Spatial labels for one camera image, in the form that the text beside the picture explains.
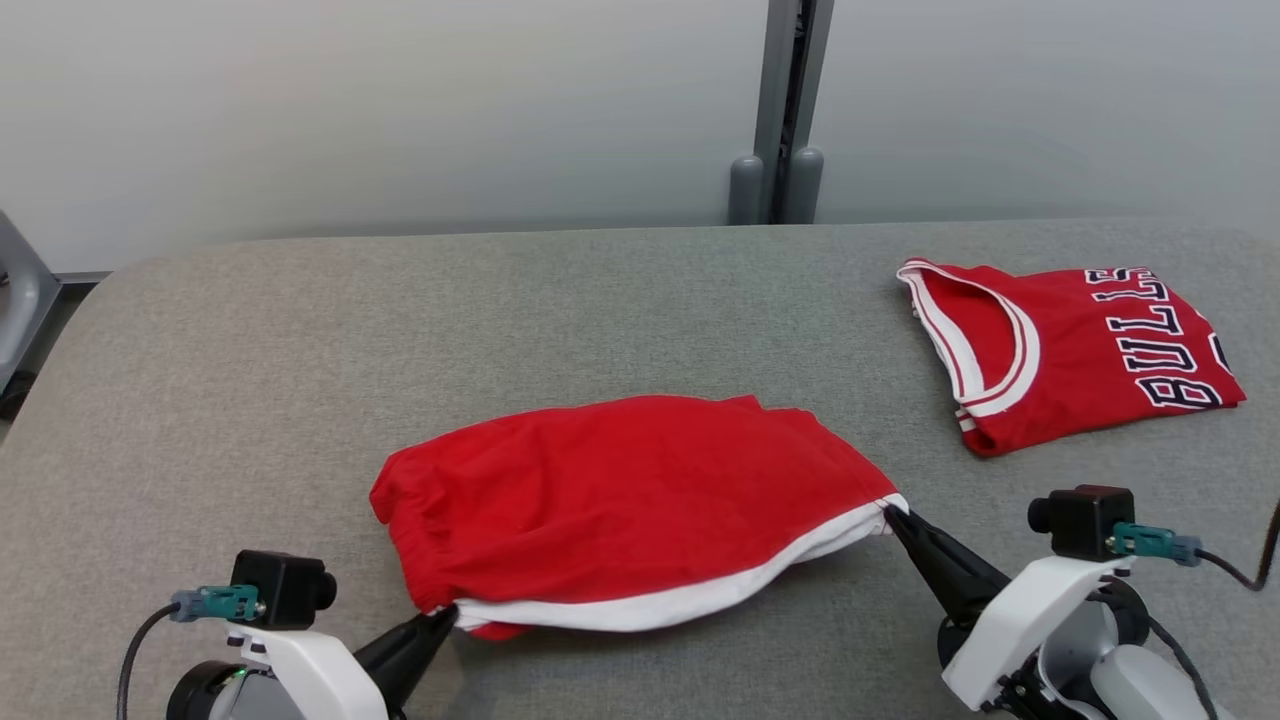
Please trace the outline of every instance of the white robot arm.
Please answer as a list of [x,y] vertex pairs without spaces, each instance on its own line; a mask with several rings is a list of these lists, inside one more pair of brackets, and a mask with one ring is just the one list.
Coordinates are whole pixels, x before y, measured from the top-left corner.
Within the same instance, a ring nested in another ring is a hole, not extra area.
[[[1020,720],[1234,720],[1212,703],[1185,653],[1120,578],[1139,555],[1184,565],[1203,557],[1261,589],[1280,505],[1257,580],[1199,550],[1194,538],[1133,524],[1133,495],[1123,488],[1079,486],[1034,501],[1032,528],[1052,536],[1055,555],[1011,580],[918,514],[896,506],[884,514],[946,611],[938,629],[942,679],[969,710]],[[228,644],[248,662],[193,667],[170,696],[168,720],[403,720],[401,708],[457,609],[419,615],[352,653],[308,629],[335,592],[319,560],[242,551],[232,585],[177,593],[170,619],[223,618]],[[118,720],[125,720],[132,659],[147,628],[125,656]],[[1142,647],[1149,632],[1170,644],[1187,674]]]

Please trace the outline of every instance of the cable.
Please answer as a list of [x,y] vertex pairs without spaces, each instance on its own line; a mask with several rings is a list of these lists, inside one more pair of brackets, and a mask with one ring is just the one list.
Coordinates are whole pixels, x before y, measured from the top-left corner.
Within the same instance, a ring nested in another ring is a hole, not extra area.
[[1267,584],[1267,577],[1271,575],[1271,560],[1276,553],[1276,536],[1280,536],[1280,502],[1276,502],[1275,512],[1271,514],[1271,527],[1267,528],[1267,539],[1262,541],[1262,559],[1258,560],[1258,577],[1256,580],[1251,580],[1248,575],[1242,573],[1235,565],[1231,565],[1226,560],[1222,560],[1207,550],[1197,548],[1196,556],[1208,560],[1213,565],[1226,570],[1233,578],[1236,579],[1236,582],[1251,591],[1261,592]]
[[1128,610],[1138,615],[1143,620],[1146,620],[1147,624],[1151,626],[1151,632],[1156,633],[1156,637],[1160,638],[1161,642],[1164,642],[1166,646],[1169,646],[1169,650],[1174,651],[1174,659],[1178,660],[1178,664],[1183,666],[1183,673],[1187,673],[1187,676],[1190,678],[1192,687],[1196,688],[1196,697],[1199,698],[1201,707],[1204,708],[1204,714],[1208,716],[1207,720],[1219,720],[1217,707],[1213,705],[1212,698],[1210,698],[1208,696],[1208,685],[1204,684],[1204,678],[1201,676],[1199,670],[1196,669],[1196,664],[1192,662],[1190,656],[1187,655],[1187,651],[1183,650],[1183,646],[1179,644],[1176,639],[1174,639],[1174,635],[1170,634],[1170,632],[1166,630],[1164,625],[1161,625],[1160,623],[1156,621],[1155,618],[1148,615],[1140,605],[1132,603],[1128,601],[1128,598],[1116,594],[1103,594],[1096,592],[1089,594],[1089,600],[1102,602],[1108,607],[1111,607],[1112,610],[1116,609]]
[[172,602],[156,610],[138,626],[138,632],[133,633],[133,639],[129,641],[129,650],[124,651],[124,665],[120,666],[120,682],[115,685],[115,720],[128,720],[129,716],[129,675],[133,674],[133,660],[138,656],[142,638],[147,635],[147,632],[156,623],[164,620],[169,614],[177,612],[180,607],[177,602]]

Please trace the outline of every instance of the gray fabric surface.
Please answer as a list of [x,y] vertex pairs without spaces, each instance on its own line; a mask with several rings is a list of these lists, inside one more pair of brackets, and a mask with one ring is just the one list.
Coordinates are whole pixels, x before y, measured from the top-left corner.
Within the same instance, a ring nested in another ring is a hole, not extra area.
[[[893,279],[911,255],[1010,272],[1149,265],[1211,322],[1249,402],[982,461]],[[412,607],[366,493],[394,450],[495,415],[635,393],[817,413],[923,515],[1010,573],[1027,502],[1126,484],[1139,518],[1252,566],[1280,492],[1275,245],[1157,220],[274,241],[163,259],[72,319],[0,448],[4,717],[108,717],[136,625],[242,547],[323,557],[317,629],[357,646]],[[1242,719],[1280,717],[1277,594],[1143,561],[1134,585]],[[417,717],[966,717],[941,611],[892,538],[788,570],[682,626],[456,637]],[[143,644],[136,717],[215,624]]]

